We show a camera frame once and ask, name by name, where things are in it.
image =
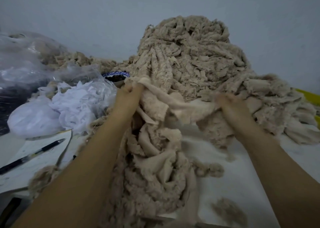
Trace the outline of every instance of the table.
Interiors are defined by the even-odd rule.
[[[234,141],[228,148],[236,160],[226,161],[226,155],[215,149],[209,142],[201,138],[201,133],[194,126],[184,127],[182,148],[187,156],[198,158],[202,162],[218,162],[223,165],[225,174],[221,178],[198,178],[200,191],[199,217],[203,223],[225,226],[226,224],[212,212],[211,203],[225,197],[236,202],[248,217],[248,227],[279,227],[268,198],[254,170],[244,147]],[[61,165],[66,165],[72,158],[78,145],[85,137],[72,137]],[[0,137],[0,165],[5,165],[15,152],[23,145],[23,140],[12,134]],[[281,136],[281,146],[303,169],[320,182],[320,145],[299,146],[286,135]],[[14,197],[28,198],[27,191],[12,193]],[[176,214],[163,215],[175,218]]]

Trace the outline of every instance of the black pen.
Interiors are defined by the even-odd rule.
[[[25,157],[22,157],[14,162],[11,162],[10,164],[8,165],[5,165],[3,166],[2,168],[0,168],[0,175],[2,174],[5,174],[6,172],[10,171],[11,169],[31,160],[32,158],[42,154],[43,152],[46,152],[47,150],[50,150],[52,148],[54,148],[55,146],[59,145],[61,142],[63,142],[66,138],[63,138],[63,139],[60,139],[60,140],[56,140],[54,142],[52,142],[51,144],[49,145],[46,145],[45,147],[37,150],[36,152],[34,153],[31,153]]]

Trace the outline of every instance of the person's right arm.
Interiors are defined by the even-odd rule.
[[[221,94],[217,102],[236,138],[246,148],[280,226],[318,227],[320,184],[258,126],[244,101]]]

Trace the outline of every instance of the white wall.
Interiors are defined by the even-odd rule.
[[[148,24],[191,14],[224,21],[257,73],[320,94],[320,0],[0,0],[2,30],[113,59],[134,54]]]

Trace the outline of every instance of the yellow object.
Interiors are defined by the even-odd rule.
[[[311,92],[307,92],[301,89],[296,88],[297,92],[301,92],[303,93],[304,97],[306,98],[307,101],[309,101],[310,103],[314,104],[314,105],[318,105],[320,106],[320,95],[311,93]],[[318,129],[320,129],[320,117],[319,116],[315,116],[315,120],[318,123]]]

